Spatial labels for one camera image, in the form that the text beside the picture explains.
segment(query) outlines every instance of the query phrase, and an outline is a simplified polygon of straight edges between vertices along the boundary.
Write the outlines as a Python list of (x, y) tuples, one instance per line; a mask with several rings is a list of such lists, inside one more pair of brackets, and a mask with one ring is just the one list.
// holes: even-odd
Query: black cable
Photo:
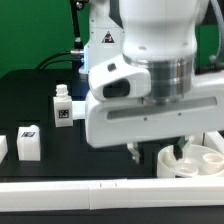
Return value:
[(211, 73), (211, 72), (219, 72), (221, 70), (224, 70), (223, 65), (216, 66), (216, 65), (212, 64), (212, 65), (197, 67), (195, 69), (195, 74), (202, 75), (202, 74)]
[(69, 51), (65, 51), (65, 52), (60, 52), (57, 54), (54, 54), (48, 58), (46, 58), (45, 60), (43, 60), (37, 67), (36, 69), (41, 69), (42, 66), (44, 66), (47, 62), (51, 61), (52, 59), (64, 56), (64, 55), (71, 55)]
[(46, 63), (41, 69), (45, 69), (47, 66), (51, 65), (51, 64), (56, 64), (56, 63), (62, 63), (62, 62), (75, 62), (75, 61), (80, 61), (80, 59), (65, 59), (65, 60), (56, 60), (56, 61), (50, 61), (48, 63)]

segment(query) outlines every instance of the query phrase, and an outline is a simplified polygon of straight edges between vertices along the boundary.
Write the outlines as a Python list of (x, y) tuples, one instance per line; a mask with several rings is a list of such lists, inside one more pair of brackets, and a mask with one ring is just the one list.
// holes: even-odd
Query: white container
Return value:
[(224, 156), (204, 146), (190, 145), (180, 160), (173, 156), (173, 146), (158, 154), (158, 178), (224, 176), (223, 168)]
[(40, 129), (32, 125), (20, 127), (17, 136), (19, 160), (40, 161)]
[(72, 98), (68, 96), (66, 85), (57, 85), (54, 97), (54, 117), (56, 127), (73, 126)]

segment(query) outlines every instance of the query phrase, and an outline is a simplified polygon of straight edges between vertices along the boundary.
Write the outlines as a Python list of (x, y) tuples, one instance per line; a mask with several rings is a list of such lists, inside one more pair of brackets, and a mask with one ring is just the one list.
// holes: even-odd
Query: white cup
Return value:
[(177, 176), (192, 177), (198, 174), (198, 167), (190, 163), (180, 163), (175, 166)]
[(223, 169), (224, 157), (221, 154), (207, 153), (202, 158), (203, 165), (201, 170), (205, 174), (216, 174)]

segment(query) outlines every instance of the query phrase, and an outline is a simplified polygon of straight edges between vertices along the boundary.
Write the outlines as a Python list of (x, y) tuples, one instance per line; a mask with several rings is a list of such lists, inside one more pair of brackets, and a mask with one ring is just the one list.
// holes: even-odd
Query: green wall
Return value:
[[(88, 7), (79, 14), (87, 42)], [(69, 0), (0, 0), (0, 30), (0, 77), (15, 69), (35, 68), (46, 57), (73, 47)], [(217, 28), (200, 27), (196, 31), (200, 42), (197, 63), (207, 64), (208, 56), (217, 48)]]

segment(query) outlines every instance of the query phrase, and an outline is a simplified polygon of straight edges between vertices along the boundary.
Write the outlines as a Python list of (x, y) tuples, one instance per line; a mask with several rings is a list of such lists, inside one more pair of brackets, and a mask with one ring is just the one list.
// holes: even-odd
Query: white bottle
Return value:
[(56, 127), (73, 126), (72, 98), (68, 96), (66, 85), (57, 85), (54, 97), (54, 117)]

